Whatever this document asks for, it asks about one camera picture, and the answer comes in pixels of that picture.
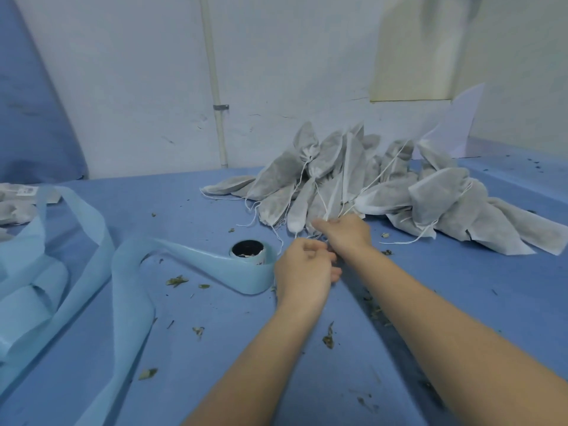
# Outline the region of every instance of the person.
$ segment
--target person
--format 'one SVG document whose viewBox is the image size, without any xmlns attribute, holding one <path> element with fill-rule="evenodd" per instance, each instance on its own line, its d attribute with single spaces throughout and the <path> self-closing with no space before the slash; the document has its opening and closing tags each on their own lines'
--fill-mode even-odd
<svg viewBox="0 0 568 426">
<path fill-rule="evenodd" d="M 358 216 L 316 220 L 313 226 L 357 272 L 464 424 L 568 424 L 565 380 L 373 248 L 369 226 Z M 341 276 L 336 259 L 326 243 L 294 240 L 274 267 L 275 314 L 183 426 L 270 424 L 330 286 Z"/>
</svg>

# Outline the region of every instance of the white pipe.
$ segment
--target white pipe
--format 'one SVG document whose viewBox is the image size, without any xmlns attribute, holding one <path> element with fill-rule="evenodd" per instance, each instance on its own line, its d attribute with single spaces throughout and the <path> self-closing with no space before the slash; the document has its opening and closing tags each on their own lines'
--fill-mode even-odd
<svg viewBox="0 0 568 426">
<path fill-rule="evenodd" d="M 215 63 L 215 50 L 213 47 L 213 33 L 211 32 L 211 17 L 209 15 L 209 2 L 199 0 L 201 5 L 201 22 L 203 24 L 203 37 L 205 39 L 205 51 L 207 52 L 207 62 L 209 64 L 209 82 L 211 83 L 211 94 L 213 104 L 221 105 L 219 98 L 219 83 L 217 81 L 217 64 Z M 225 148 L 225 132 L 223 130 L 223 114 L 221 111 L 213 111 L 215 114 L 215 125 L 217 126 L 217 140 L 219 141 L 219 158 L 221 167 L 228 167 L 227 150 Z"/>
</svg>

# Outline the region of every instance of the white label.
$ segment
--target white label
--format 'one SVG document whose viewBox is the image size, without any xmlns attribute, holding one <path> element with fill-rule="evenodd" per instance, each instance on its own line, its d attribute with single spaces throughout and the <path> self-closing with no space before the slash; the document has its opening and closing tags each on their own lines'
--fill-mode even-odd
<svg viewBox="0 0 568 426">
<path fill-rule="evenodd" d="M 27 185 L 24 185 L 23 187 L 18 188 L 16 196 L 35 196 L 38 190 L 39 187 L 28 187 Z"/>
</svg>

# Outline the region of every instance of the blue surface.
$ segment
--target blue surface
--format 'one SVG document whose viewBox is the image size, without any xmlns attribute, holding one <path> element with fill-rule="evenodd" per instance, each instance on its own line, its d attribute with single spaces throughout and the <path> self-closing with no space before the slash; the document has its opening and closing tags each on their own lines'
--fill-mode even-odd
<svg viewBox="0 0 568 426">
<path fill-rule="evenodd" d="M 0 182 L 86 175 L 81 148 L 12 0 L 0 0 L 0 60 Z"/>
<path fill-rule="evenodd" d="M 483 171 L 490 164 L 502 169 L 510 164 L 510 158 L 502 157 L 501 163 L 477 159 L 479 170 L 472 170 L 472 176 L 484 182 L 491 195 L 568 224 L 568 205 L 553 198 L 562 191 L 551 188 L 544 196 L 524 188 L 521 181 L 508 182 L 493 177 L 491 170 Z M 462 163 L 471 165 L 472 161 Z M 251 228 L 236 226 L 251 219 L 242 201 L 205 199 L 198 187 L 256 171 L 218 170 L 66 185 L 101 211 L 116 243 L 142 234 L 225 254 L 245 238 L 275 247 L 278 241 L 258 222 Z M 519 179 L 532 176 L 530 171 L 522 173 Z M 530 180 L 538 182 L 537 175 L 541 174 L 535 171 Z M 568 378 L 567 251 L 559 257 L 543 251 L 506 257 L 442 234 L 436 240 L 381 246 L 378 242 L 383 232 L 391 234 L 389 241 L 411 237 L 387 220 L 368 221 L 375 245 L 391 249 L 392 259 L 402 268 Z M 64 205 L 48 209 L 48 222 L 52 225 L 47 251 L 67 264 L 73 283 L 94 245 L 79 233 Z M 161 258 L 152 256 L 141 265 L 142 281 L 156 304 L 158 320 L 116 418 L 117 425 L 177 426 L 275 308 L 273 292 L 243 296 L 167 256 L 160 264 Z M 167 279 L 179 274 L 190 281 L 178 288 L 165 285 Z M 201 290 L 197 287 L 200 283 L 210 283 L 211 288 Z M 103 288 L 22 383 L 0 402 L 0 424 L 72 425 L 88 406 L 111 375 L 110 290 L 110 285 Z M 346 270 L 303 350 L 274 424 L 457 424 L 428 388 L 396 330 L 384 327 L 383 317 L 377 322 L 369 320 L 363 295 L 357 278 Z M 322 337 L 332 321 L 336 345 L 329 350 Z M 201 341 L 191 330 L 200 326 L 205 328 Z M 153 379 L 136 380 L 141 370 L 150 367 L 159 368 Z M 365 399 L 366 406 L 359 404 L 358 396 Z"/>
</svg>

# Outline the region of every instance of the blue table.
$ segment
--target blue table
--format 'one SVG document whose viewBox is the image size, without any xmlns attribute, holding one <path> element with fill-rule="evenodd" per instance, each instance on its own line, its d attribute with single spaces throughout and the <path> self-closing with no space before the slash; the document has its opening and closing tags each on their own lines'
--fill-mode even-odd
<svg viewBox="0 0 568 426">
<path fill-rule="evenodd" d="M 461 164 L 485 183 L 491 195 L 568 224 L 568 194 L 557 180 L 568 164 L 534 153 L 527 157 L 526 152 L 511 149 L 509 157 L 463 159 Z M 234 243 L 246 238 L 276 248 L 279 243 L 258 222 L 250 228 L 237 227 L 252 219 L 242 201 L 209 200 L 198 188 L 257 171 L 230 169 L 66 185 L 102 212 L 116 244 L 144 234 L 227 254 Z M 442 234 L 436 240 L 384 246 L 379 244 L 383 232 L 390 233 L 388 241 L 411 237 L 385 219 L 368 221 L 375 245 L 392 250 L 392 259 L 402 268 L 568 377 L 566 251 L 559 257 L 543 251 L 506 257 Z M 49 207 L 48 222 L 48 252 L 68 265 L 73 283 L 94 245 L 79 233 L 65 204 Z M 280 236 L 285 246 L 290 243 L 283 229 Z M 177 288 L 165 285 L 179 274 L 189 282 Z M 156 305 L 157 321 L 113 422 L 177 426 L 273 314 L 274 293 L 241 295 L 166 255 L 145 260 L 140 275 Z M 200 283 L 211 287 L 199 289 Z M 111 290 L 106 285 L 0 401 L 2 426 L 74 424 L 112 373 Z M 346 269 L 303 349 L 274 424 L 457 424 L 396 330 L 383 325 L 384 317 L 369 319 L 364 295 L 356 276 Z M 331 322 L 336 345 L 329 350 L 322 337 Z M 200 340 L 191 328 L 201 326 L 205 330 Z M 138 381 L 139 373 L 151 367 L 159 368 L 156 376 Z"/>
</svg>

